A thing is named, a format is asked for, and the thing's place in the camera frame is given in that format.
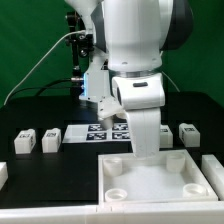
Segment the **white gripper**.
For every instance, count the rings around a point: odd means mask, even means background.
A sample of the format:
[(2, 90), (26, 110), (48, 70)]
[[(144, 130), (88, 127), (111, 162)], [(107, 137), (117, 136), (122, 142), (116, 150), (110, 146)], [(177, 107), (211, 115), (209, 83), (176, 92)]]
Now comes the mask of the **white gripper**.
[(160, 109), (128, 111), (126, 120), (134, 155), (138, 158), (155, 156), (160, 147)]

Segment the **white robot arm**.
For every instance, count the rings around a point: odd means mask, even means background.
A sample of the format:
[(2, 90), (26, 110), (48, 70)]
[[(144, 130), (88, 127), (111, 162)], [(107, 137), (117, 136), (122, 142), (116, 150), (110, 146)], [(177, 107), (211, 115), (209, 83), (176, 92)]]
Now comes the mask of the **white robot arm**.
[(79, 54), (89, 58), (81, 100), (98, 105), (106, 128), (127, 121), (132, 150), (150, 157), (160, 147), (165, 104), (161, 52), (183, 45), (193, 30), (188, 0), (64, 0), (85, 32)]

